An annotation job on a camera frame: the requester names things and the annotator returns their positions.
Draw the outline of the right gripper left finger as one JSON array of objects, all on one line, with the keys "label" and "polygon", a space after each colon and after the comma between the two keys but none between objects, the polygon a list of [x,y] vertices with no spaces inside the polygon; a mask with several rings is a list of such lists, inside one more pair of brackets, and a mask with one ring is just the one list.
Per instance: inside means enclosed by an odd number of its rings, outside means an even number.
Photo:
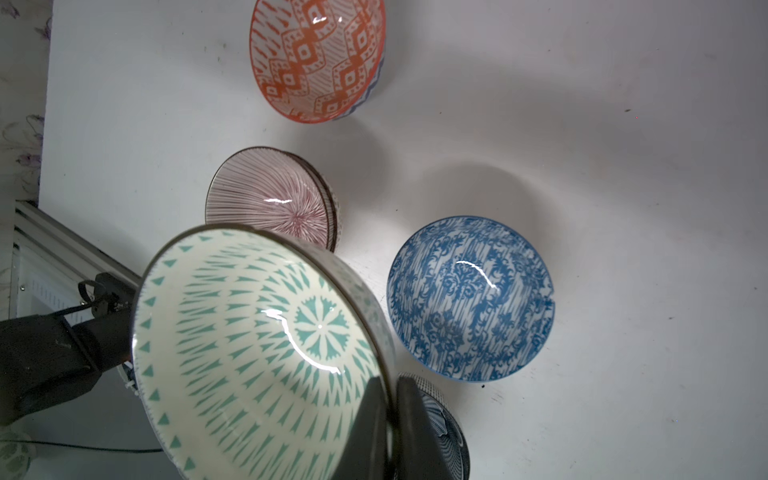
[{"label": "right gripper left finger", "polygon": [[383,480],[387,471],[387,413],[384,387],[379,377],[366,385],[351,433],[333,480]]}]

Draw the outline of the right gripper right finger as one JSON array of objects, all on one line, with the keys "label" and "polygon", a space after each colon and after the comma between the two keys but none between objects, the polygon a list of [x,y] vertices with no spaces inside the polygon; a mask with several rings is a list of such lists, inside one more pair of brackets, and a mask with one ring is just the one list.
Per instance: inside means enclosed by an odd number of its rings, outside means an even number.
[{"label": "right gripper right finger", "polygon": [[411,378],[398,378],[397,440],[399,453],[395,479],[453,479],[449,473],[431,422],[421,398],[421,392]]}]

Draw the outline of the dark navy flower bowl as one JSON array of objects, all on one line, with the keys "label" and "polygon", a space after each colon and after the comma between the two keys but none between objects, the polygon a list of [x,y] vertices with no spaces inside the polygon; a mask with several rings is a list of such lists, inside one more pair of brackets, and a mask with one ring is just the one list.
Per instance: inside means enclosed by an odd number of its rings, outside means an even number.
[{"label": "dark navy flower bowl", "polygon": [[467,480],[470,476],[470,454],[466,437],[459,422],[449,411],[443,393],[419,375],[402,372],[399,377],[411,378],[418,386],[433,435],[451,477]]}]

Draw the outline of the green triangle patterned bowl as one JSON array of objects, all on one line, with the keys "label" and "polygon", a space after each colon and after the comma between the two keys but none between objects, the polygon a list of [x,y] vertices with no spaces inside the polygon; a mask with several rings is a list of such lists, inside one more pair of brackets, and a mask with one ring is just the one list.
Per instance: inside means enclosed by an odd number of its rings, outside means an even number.
[{"label": "green triangle patterned bowl", "polygon": [[186,479],[328,479],[395,347],[336,254],[235,224],[170,240],[143,275],[132,359],[155,435]]}]

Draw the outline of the blue damask patterned bowl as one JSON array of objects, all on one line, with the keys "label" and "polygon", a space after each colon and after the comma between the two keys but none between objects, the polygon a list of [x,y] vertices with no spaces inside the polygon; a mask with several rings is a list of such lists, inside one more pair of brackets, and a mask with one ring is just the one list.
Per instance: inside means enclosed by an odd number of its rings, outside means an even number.
[{"label": "blue damask patterned bowl", "polygon": [[458,215],[410,236],[391,265],[387,308],[411,355],[444,377],[506,378],[544,348],[556,304],[548,268],[512,228]]}]

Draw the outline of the pink striped bowl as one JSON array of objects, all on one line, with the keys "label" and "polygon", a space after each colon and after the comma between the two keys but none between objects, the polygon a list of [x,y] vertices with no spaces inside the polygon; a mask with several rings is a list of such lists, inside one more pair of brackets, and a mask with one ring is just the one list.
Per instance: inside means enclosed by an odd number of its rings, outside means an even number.
[{"label": "pink striped bowl", "polygon": [[235,223],[336,250],[338,199],[309,162],[277,148],[240,150],[225,160],[208,187],[207,224]]}]

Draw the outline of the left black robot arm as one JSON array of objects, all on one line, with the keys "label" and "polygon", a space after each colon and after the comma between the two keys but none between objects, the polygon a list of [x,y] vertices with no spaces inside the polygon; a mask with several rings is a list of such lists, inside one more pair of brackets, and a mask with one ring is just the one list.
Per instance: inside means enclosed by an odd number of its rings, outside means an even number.
[{"label": "left black robot arm", "polygon": [[78,283],[84,303],[1,322],[1,424],[90,392],[131,360],[136,289],[110,273]]}]

